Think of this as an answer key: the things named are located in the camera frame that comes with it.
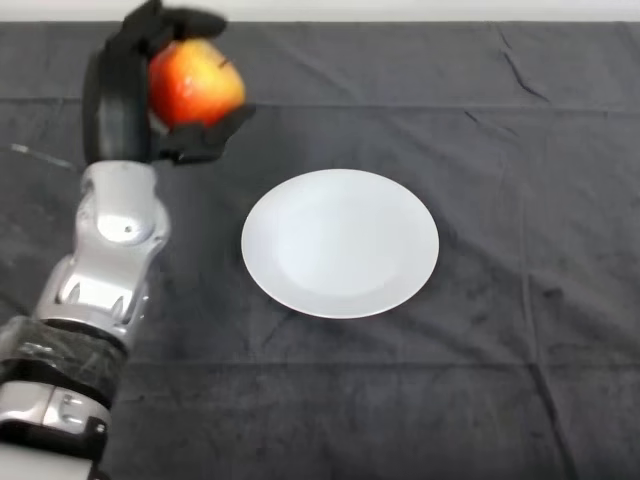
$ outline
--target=robotic hand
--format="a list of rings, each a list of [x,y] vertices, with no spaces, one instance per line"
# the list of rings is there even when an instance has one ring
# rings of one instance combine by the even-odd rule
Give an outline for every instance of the robotic hand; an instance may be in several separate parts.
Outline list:
[[[149,299],[146,275],[170,223],[152,160],[217,160],[253,114],[168,133],[149,118],[149,61],[170,42],[213,37],[223,18],[150,0],[90,60],[83,91],[89,164],[75,249],[30,318],[0,330],[0,480],[95,480],[119,379]]]

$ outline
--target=red apple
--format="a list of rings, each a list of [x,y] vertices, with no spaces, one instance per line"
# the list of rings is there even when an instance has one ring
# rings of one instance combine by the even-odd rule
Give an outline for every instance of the red apple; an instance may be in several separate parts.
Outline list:
[[[242,77],[209,42],[174,42],[149,67],[151,108],[168,127],[212,125],[245,101]]]

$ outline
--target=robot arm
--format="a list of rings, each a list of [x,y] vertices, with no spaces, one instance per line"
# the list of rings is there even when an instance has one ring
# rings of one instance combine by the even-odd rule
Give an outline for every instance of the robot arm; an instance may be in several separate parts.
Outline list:
[[[170,234],[150,163],[216,160],[253,113],[242,107],[213,127],[158,134],[148,116],[148,62],[175,39],[215,36],[225,25],[151,0],[89,62],[89,167],[75,249],[53,269],[33,315],[0,330],[0,480],[106,478],[96,468],[110,409],[149,300],[149,266]]]

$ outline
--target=black cable wrap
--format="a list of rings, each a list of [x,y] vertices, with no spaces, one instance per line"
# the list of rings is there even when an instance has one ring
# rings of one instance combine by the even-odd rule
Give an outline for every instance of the black cable wrap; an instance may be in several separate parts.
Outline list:
[[[53,384],[110,408],[126,360],[124,350],[98,336],[27,317],[0,329],[0,383]]]

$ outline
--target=white plate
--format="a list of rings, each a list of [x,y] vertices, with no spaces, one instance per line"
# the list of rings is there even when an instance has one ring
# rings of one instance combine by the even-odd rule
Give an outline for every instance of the white plate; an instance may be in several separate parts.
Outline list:
[[[438,230],[403,186],[357,170],[284,182],[255,205],[242,255],[280,303],[326,318],[389,310],[415,295],[438,258]]]

